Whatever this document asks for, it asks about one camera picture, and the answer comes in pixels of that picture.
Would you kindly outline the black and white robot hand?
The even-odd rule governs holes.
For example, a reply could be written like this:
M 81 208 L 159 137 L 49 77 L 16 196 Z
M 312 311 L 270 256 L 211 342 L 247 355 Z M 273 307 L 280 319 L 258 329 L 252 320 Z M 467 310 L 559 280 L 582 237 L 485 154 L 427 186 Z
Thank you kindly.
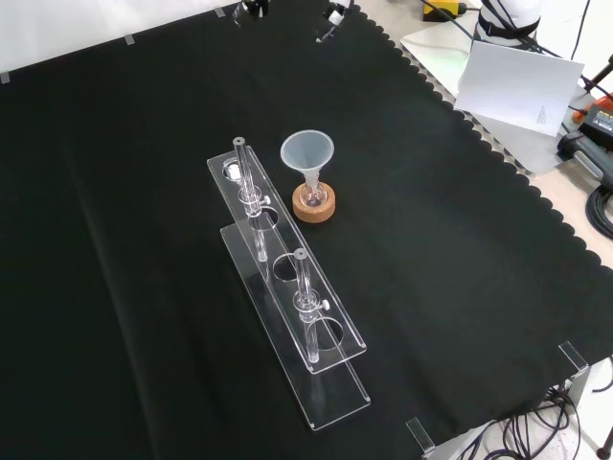
M 353 4 L 353 0 L 330 0 L 324 13 L 324 17 L 332 25 L 339 26 Z

